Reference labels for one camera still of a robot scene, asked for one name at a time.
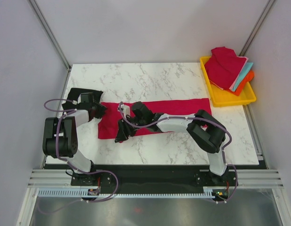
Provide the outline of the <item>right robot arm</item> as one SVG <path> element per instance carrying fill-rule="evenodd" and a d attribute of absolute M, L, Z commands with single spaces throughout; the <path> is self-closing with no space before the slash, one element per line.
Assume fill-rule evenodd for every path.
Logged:
<path fill-rule="evenodd" d="M 207 153 L 210 180 L 215 185 L 222 185 L 227 180 L 227 164 L 223 150 L 232 141 L 232 136 L 224 125 L 205 110 L 196 114 L 170 115 L 153 113 L 144 103 L 136 102 L 131 107 L 119 103 L 118 132 L 115 143 L 127 141 L 141 129 L 153 133 L 187 133 L 196 144 Z"/>

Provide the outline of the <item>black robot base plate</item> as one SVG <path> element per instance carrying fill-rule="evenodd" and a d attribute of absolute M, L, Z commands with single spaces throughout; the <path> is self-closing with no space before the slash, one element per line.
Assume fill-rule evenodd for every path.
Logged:
<path fill-rule="evenodd" d="M 72 186 L 99 186 L 104 192 L 170 193 L 201 192 L 204 187 L 228 189 L 238 184 L 236 171 L 223 176 L 202 165 L 95 165 L 94 174 L 73 173 Z"/>

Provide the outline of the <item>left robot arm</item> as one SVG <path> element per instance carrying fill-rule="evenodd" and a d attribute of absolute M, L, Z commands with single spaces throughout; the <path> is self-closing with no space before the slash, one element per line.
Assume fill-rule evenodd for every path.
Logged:
<path fill-rule="evenodd" d="M 105 115 L 107 107 L 100 103 L 102 94 L 98 90 L 71 88 L 67 98 L 61 99 L 62 108 L 55 111 L 62 115 L 46 118 L 44 125 L 44 155 L 68 164 L 82 174 L 87 185 L 94 185 L 98 174 L 94 171 L 94 163 L 79 150 L 77 128 Z"/>

